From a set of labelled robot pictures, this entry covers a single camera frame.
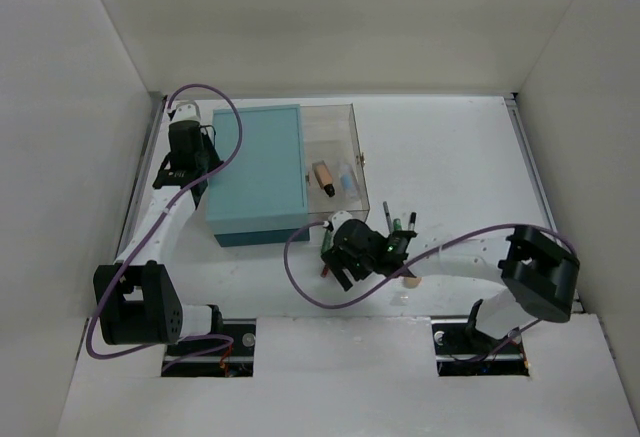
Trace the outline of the beige makeup sponge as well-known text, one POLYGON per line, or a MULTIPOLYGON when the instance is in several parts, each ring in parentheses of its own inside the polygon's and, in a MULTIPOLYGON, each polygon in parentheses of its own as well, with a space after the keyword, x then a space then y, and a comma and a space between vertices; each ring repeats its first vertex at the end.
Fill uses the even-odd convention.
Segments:
POLYGON ((403 285, 407 289, 414 289, 420 285, 421 281, 421 277, 404 277, 403 285))

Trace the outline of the clear plastic bottle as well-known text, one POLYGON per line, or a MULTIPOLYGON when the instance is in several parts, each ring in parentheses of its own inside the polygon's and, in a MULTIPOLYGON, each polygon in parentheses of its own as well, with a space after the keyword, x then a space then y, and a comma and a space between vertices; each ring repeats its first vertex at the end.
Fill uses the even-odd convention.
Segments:
POLYGON ((349 200, 359 200, 360 189, 353 167, 349 163, 341 161, 339 163, 338 170, 339 181, 345 195, 349 200))

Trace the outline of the beige foundation bottle black cap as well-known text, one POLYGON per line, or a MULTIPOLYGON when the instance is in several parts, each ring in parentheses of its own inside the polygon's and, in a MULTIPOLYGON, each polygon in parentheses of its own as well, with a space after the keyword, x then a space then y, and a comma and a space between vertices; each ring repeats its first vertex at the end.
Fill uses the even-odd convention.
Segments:
POLYGON ((324 191, 324 193, 329 198, 334 197, 336 193, 334 179, 327 164, 323 160, 316 161, 312 164, 312 171, 319 187, 324 191))

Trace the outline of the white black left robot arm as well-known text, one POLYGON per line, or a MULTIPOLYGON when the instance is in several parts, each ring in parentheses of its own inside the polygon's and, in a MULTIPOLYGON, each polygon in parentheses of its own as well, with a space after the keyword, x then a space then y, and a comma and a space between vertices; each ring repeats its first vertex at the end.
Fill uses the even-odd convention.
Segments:
POLYGON ((205 175, 223 162, 194 117, 171 123, 168 142, 138 230, 114 263, 94 273, 97 320, 109 345, 172 345, 189 339, 200 354, 210 356, 224 344, 221 312, 212 304, 183 304, 167 262, 208 187, 205 175))

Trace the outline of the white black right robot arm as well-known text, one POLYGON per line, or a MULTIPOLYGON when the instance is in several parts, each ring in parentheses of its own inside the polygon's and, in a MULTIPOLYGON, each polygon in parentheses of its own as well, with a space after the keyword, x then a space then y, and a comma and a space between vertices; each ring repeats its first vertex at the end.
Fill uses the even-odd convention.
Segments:
POLYGON ((450 241, 429 240, 413 226, 389 235, 349 218, 329 226, 321 259, 344 290, 372 274, 388 280, 453 276, 483 280, 500 291, 478 299, 464 327, 464 341, 483 353, 535 321, 571 318, 580 261, 546 228, 498 224, 450 241))

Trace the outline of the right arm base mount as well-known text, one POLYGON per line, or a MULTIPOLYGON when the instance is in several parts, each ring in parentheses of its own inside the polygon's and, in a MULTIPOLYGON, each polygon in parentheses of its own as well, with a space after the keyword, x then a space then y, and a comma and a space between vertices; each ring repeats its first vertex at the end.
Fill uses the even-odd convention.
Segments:
POLYGON ((495 339, 476 329, 482 300, 465 321, 436 319, 432 322, 436 370, 439 377, 529 376, 520 340, 495 339))

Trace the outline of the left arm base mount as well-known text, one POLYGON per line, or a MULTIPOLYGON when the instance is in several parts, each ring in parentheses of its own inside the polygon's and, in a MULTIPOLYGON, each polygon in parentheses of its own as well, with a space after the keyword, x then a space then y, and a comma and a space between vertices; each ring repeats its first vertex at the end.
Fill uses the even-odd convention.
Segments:
POLYGON ((231 338, 182 341, 166 347, 162 377, 245 378, 254 373, 256 320, 224 322, 222 334, 231 338))

